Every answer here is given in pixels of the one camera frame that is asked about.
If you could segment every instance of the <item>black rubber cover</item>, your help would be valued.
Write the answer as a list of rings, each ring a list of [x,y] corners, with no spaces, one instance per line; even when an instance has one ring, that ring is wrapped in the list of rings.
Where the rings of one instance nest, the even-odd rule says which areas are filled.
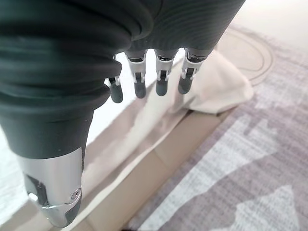
[[[181,93],[183,95],[188,93],[189,90],[191,89],[192,82],[193,81],[190,78],[182,78],[182,77],[180,77],[179,85],[178,85],[179,93]]]
[[[0,123],[10,148],[28,158],[84,148],[93,111],[110,94],[104,79],[121,72],[113,56],[147,36],[160,5],[0,1]]]
[[[135,83],[135,94],[139,99],[142,99],[146,95],[146,88],[145,88],[145,83]]]
[[[116,85],[115,83],[110,86],[110,96],[113,102],[121,103],[123,101],[123,91],[120,85]]]
[[[130,51],[194,48],[210,53],[245,0],[163,0],[149,36]]]
[[[165,80],[156,81],[156,93],[159,96],[164,96],[168,90],[168,82]]]

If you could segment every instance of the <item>patterned rug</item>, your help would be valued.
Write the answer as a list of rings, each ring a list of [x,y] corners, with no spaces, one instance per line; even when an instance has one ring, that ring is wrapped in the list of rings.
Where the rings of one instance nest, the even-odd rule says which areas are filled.
[[[275,63],[130,221],[139,231],[308,230],[308,54],[262,37]]]

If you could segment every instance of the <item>white fabric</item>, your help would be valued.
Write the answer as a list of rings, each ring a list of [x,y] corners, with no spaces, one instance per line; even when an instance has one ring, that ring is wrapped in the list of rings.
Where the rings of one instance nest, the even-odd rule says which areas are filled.
[[[123,63],[121,82],[125,99],[128,92],[132,94],[133,88],[132,83],[129,86],[126,84],[131,76],[128,74],[129,69],[124,57],[120,58]],[[146,79],[153,82],[156,77],[153,52],[147,54],[147,65]],[[249,81],[235,66],[215,51],[197,73],[191,91],[184,96],[180,95],[177,90],[180,72],[181,62],[173,67],[168,92],[164,97],[156,95],[154,85],[148,89],[145,99],[135,100],[133,103],[131,103],[133,98],[124,101],[125,107],[129,105],[124,110],[120,109],[119,104],[109,101],[95,112],[89,133],[83,173],[85,200],[82,206],[86,208],[81,209],[79,217],[64,230],[74,227],[104,199],[166,137],[185,116],[188,109],[216,114],[243,103],[253,96]],[[113,117],[106,117],[105,110],[116,113]],[[14,161],[12,163],[14,168],[17,168]],[[6,172],[1,171],[1,173],[4,173],[4,180],[8,182],[9,176],[5,175]],[[16,192],[20,193],[16,198],[22,198],[18,200],[21,206],[26,201],[26,196],[20,190],[21,174],[17,173],[16,176],[18,181]],[[2,195],[5,195],[7,191],[0,193],[1,200]],[[9,206],[14,202],[7,201],[4,204]],[[1,223],[9,218],[8,213],[5,212],[6,206],[1,206],[2,204],[3,202],[0,201],[0,208],[3,208],[3,210],[0,209]],[[29,203],[24,205],[18,215],[7,222],[9,224],[6,224],[7,227],[10,226],[10,230],[49,230],[51,225],[42,214],[35,212],[30,214],[27,206],[31,205]],[[22,216],[28,217],[26,223],[18,222]]]

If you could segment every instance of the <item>screw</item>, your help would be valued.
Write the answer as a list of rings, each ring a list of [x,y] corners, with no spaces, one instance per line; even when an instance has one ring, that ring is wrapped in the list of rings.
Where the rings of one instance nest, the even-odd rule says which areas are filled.
[[[81,193],[81,189],[77,189],[71,197],[72,200],[75,200],[79,196],[80,193]]]

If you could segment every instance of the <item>prosthetic hand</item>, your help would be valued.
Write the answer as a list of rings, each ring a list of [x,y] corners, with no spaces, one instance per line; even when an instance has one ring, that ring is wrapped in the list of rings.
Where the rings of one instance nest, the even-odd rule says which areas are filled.
[[[173,58],[185,48],[185,94],[243,2],[0,0],[0,123],[29,199],[52,225],[65,227],[78,213],[94,110],[109,94],[123,100],[114,56],[126,52],[143,98],[146,50],[155,49],[156,92],[164,96]]]

